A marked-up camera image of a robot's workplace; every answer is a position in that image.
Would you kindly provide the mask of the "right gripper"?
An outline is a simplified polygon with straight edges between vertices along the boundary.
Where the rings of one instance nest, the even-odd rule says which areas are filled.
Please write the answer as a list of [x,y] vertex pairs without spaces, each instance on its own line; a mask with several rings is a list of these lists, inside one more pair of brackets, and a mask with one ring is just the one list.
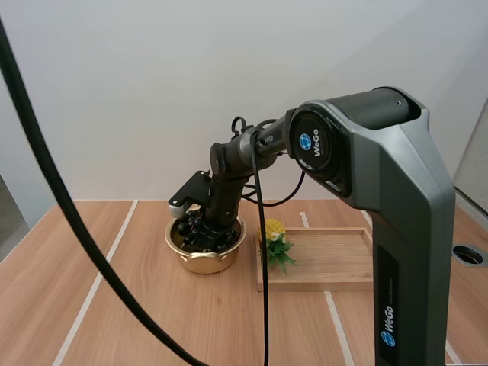
[[205,220],[213,228],[227,229],[236,220],[245,179],[223,180],[213,176],[210,183],[210,206]]

